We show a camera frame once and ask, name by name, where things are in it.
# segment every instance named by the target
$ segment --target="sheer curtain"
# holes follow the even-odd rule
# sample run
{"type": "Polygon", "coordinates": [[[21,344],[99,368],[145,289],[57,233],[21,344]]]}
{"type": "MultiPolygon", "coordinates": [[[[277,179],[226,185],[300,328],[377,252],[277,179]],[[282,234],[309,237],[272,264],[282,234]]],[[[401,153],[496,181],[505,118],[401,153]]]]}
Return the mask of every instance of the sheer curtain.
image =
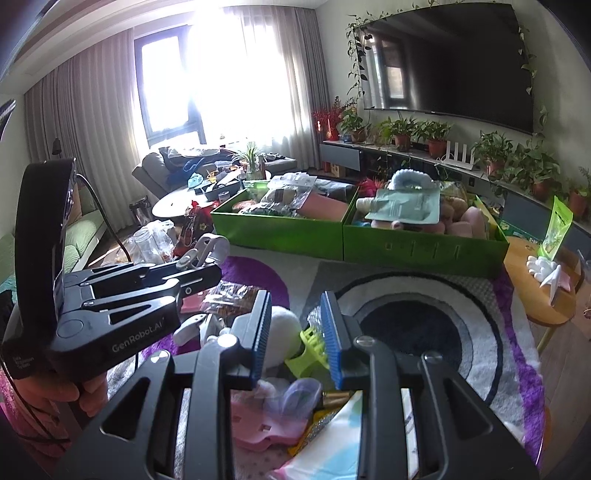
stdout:
{"type": "Polygon", "coordinates": [[[129,204],[147,194],[131,172],[148,151],[135,78],[134,35],[121,32],[79,53],[25,94],[33,162],[76,157],[115,230],[132,225],[129,204]]]}
{"type": "Polygon", "coordinates": [[[227,7],[197,13],[187,59],[209,142],[245,137],[319,167],[296,9],[227,7]]]}

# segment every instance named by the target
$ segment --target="gray curtain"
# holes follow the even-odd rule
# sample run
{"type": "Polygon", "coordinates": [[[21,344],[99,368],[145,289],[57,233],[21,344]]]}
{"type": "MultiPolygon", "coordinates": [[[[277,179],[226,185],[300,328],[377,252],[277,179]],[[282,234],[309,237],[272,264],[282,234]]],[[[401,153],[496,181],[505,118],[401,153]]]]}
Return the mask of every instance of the gray curtain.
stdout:
{"type": "MultiPolygon", "coordinates": [[[[304,59],[306,63],[304,75],[310,95],[310,110],[315,112],[320,109],[330,108],[332,102],[330,101],[324,51],[322,50],[322,40],[320,38],[316,10],[312,10],[311,8],[294,8],[294,10],[297,28],[300,31],[299,37],[301,38],[305,53],[304,59]]],[[[315,155],[318,158],[318,165],[320,165],[319,144],[324,140],[324,134],[318,133],[315,128],[314,133],[316,136],[316,143],[314,145],[316,150],[315,155]]]]}
{"type": "Polygon", "coordinates": [[[62,157],[95,188],[115,230],[132,225],[128,205],[146,195],[131,172],[148,149],[139,114],[134,35],[126,30],[87,48],[25,94],[25,124],[33,162],[62,157]]]}

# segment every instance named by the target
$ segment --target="table leg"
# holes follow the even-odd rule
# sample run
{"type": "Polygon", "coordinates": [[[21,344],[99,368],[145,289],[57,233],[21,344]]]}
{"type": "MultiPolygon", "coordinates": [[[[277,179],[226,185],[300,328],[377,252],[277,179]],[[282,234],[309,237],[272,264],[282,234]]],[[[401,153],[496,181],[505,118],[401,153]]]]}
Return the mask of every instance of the table leg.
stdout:
{"type": "Polygon", "coordinates": [[[545,350],[545,348],[550,343],[550,339],[554,335],[554,332],[555,331],[556,331],[556,327],[548,327],[546,329],[546,332],[544,333],[544,336],[542,337],[542,340],[540,340],[540,343],[538,344],[538,353],[540,355],[542,354],[542,352],[545,350]]]}

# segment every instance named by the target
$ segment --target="blue cloth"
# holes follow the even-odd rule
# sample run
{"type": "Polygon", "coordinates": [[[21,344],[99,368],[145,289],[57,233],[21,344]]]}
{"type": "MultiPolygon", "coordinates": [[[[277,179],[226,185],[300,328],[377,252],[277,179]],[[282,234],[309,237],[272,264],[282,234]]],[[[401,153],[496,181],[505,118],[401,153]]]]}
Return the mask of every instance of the blue cloth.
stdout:
{"type": "Polygon", "coordinates": [[[14,273],[12,275],[10,275],[10,277],[8,277],[6,280],[4,280],[4,283],[2,283],[2,285],[0,285],[0,293],[3,292],[4,290],[11,290],[12,291],[12,301],[14,303],[17,302],[17,278],[14,275],[14,273]]]}
{"type": "Polygon", "coordinates": [[[203,183],[203,175],[200,175],[199,173],[195,172],[189,178],[189,181],[187,182],[187,187],[190,189],[193,189],[195,187],[199,187],[202,183],[203,183]]]}

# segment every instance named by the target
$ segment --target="red bag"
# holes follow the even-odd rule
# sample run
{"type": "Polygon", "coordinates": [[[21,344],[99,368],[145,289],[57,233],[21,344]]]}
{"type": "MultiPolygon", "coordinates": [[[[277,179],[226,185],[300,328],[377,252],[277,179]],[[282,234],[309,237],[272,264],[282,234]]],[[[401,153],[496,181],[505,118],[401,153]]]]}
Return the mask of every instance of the red bag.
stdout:
{"type": "Polygon", "coordinates": [[[200,207],[195,201],[191,203],[185,212],[183,228],[174,247],[173,255],[175,257],[182,257],[194,248],[204,233],[213,232],[211,212],[216,206],[215,202],[207,207],[200,207]]]}

